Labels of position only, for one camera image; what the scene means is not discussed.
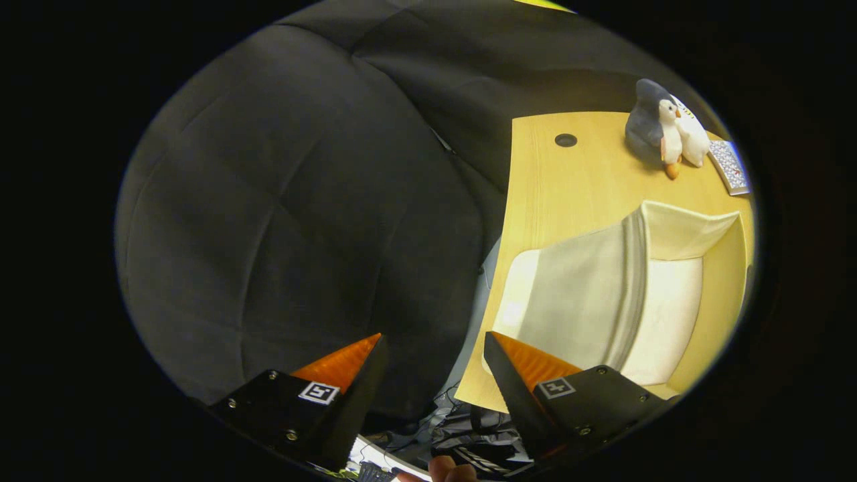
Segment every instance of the yellow object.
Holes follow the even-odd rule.
[[[745,253],[738,259],[752,259],[750,200],[729,196],[710,161],[701,168],[684,166],[675,181],[664,176],[661,167],[646,166],[625,146],[627,118],[625,112],[568,112],[512,120],[509,191],[494,283],[457,399],[506,412],[493,377],[482,367],[482,350],[484,333],[497,316],[509,267],[523,251],[611,226],[639,208],[643,200],[652,200],[708,215],[740,212],[742,224],[736,223],[704,256],[703,263],[720,262],[724,253],[740,249],[740,244]],[[577,144],[558,146],[554,139],[564,133],[576,136]],[[710,138],[719,139],[712,134]],[[736,244],[734,237],[742,231],[743,243]],[[746,272],[746,262],[704,271],[705,293],[697,325],[662,392],[687,389],[722,349],[740,312],[744,286],[736,286],[736,282],[743,280],[743,274],[736,276],[741,269]],[[712,303],[715,299],[732,301]]]
[[[564,12],[574,13],[569,9],[566,9],[564,7],[561,7],[560,5],[557,5],[556,3],[548,2],[548,0],[515,0],[515,1],[521,2],[521,3],[528,3],[530,5],[535,5],[537,7],[544,7],[545,9],[562,10]]]

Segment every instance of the finger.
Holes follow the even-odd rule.
[[[459,465],[449,471],[444,482],[478,482],[476,469],[471,464]]]
[[[413,473],[400,472],[399,475],[396,476],[396,480],[398,482],[425,482],[425,480],[420,479]]]
[[[440,455],[428,463],[428,473],[432,482],[444,482],[449,471],[455,468],[455,461],[449,455]]]

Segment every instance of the wooden table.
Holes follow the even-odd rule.
[[[730,196],[707,157],[701,168],[683,162],[675,181],[662,167],[640,162],[625,146],[627,119],[626,112],[570,112],[512,120],[512,165],[500,253],[457,399],[507,412],[494,378],[482,367],[482,349],[484,334],[497,316],[509,266],[522,251],[613,225],[643,200],[651,200],[702,214],[740,211],[746,259],[752,260],[755,231],[749,196]],[[554,139],[563,133],[576,136],[577,144],[558,146]]]

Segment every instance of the gray penguin plush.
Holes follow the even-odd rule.
[[[625,143],[640,160],[653,166],[662,164],[661,139],[663,128],[659,122],[659,105],[662,100],[673,103],[667,89],[649,79],[637,81],[637,104],[625,124]]]

